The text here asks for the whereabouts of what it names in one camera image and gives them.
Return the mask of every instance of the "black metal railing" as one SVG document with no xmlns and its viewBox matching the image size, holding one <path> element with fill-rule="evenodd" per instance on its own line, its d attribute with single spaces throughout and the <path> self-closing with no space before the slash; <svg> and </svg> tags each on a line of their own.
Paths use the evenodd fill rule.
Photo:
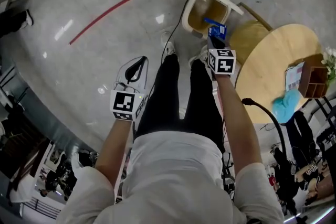
<svg viewBox="0 0 336 224">
<path fill-rule="evenodd" d="M 36 212 L 39 212 L 42 215 L 45 215 L 53 219 L 56 219 L 59 213 L 61 212 L 61 210 L 56 209 L 48 204 L 45 204 L 44 202 L 41 202 L 36 198 L 32 198 L 31 201 L 29 202 L 24 202 L 24 205 L 35 210 Z"/>
</svg>

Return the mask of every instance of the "white t-shirt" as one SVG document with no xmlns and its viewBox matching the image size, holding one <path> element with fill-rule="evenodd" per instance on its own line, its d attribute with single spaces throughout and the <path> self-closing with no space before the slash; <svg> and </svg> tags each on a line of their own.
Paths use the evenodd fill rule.
<svg viewBox="0 0 336 224">
<path fill-rule="evenodd" d="M 234 203 L 222 189 L 222 154 L 210 139 L 192 133 L 156 132 L 134 142 L 123 184 L 124 200 L 99 171 L 84 167 L 60 213 L 61 224 L 283 223 L 263 164 L 236 176 Z"/>
</svg>

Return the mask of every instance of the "t-shirt sleeve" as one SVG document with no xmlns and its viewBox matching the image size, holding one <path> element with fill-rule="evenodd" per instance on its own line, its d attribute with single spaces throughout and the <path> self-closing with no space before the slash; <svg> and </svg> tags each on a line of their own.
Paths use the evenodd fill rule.
<svg viewBox="0 0 336 224">
<path fill-rule="evenodd" d="M 238 173 L 234 205 L 247 220 L 259 219 L 271 224 L 284 222 L 281 205 L 261 163 L 250 164 Z"/>
<path fill-rule="evenodd" d="M 92 224 L 105 208 L 113 204 L 114 191 L 107 178 L 92 167 L 84 167 L 57 223 Z"/>
</svg>

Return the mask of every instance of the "light strip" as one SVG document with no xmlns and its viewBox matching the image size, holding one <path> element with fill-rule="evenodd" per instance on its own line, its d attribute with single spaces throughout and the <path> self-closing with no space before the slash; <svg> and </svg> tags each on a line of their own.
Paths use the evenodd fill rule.
<svg viewBox="0 0 336 224">
<path fill-rule="evenodd" d="M 291 218 L 289 218 L 289 219 L 286 219 L 286 220 L 284 221 L 284 223 L 286 223 L 286 222 L 288 222 L 288 221 L 290 221 L 290 220 L 292 220 L 292 219 L 295 219 L 295 217 L 293 216 L 293 217 L 291 217 Z"/>
<path fill-rule="evenodd" d="M 321 217 L 319 217 L 318 219 L 316 219 L 311 224 L 316 224 L 317 222 L 321 221 L 322 218 L 324 218 L 327 214 L 329 214 L 334 208 L 335 208 L 335 206 L 330 207 Z"/>
</svg>

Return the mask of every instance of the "white cube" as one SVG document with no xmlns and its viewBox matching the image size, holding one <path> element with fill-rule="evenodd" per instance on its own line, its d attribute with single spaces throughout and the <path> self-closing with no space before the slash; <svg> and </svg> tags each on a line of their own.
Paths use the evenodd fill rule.
<svg viewBox="0 0 336 224">
<path fill-rule="evenodd" d="M 231 75 L 235 72 L 236 51 L 229 49 L 210 49 L 208 65 L 215 74 Z"/>
<path fill-rule="evenodd" d="M 135 121 L 145 104 L 145 94 L 111 91 L 110 111 L 118 120 Z"/>
</svg>

